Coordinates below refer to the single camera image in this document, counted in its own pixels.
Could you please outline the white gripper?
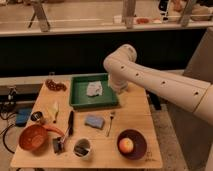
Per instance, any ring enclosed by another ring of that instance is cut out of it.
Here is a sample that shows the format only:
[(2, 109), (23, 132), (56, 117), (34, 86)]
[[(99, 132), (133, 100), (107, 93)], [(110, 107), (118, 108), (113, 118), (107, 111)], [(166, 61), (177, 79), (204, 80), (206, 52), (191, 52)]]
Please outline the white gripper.
[(112, 77), (108, 80), (109, 86), (118, 94), (122, 93), (128, 88), (128, 83), (125, 81), (116, 81)]

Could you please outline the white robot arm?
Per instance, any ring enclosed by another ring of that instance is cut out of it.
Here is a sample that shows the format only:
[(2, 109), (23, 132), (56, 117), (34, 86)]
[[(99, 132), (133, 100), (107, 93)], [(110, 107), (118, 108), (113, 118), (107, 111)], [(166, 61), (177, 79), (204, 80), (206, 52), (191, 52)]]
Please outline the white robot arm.
[(108, 85), (121, 93), (132, 82), (213, 125), (213, 84), (136, 64), (137, 52), (124, 44), (103, 62)]

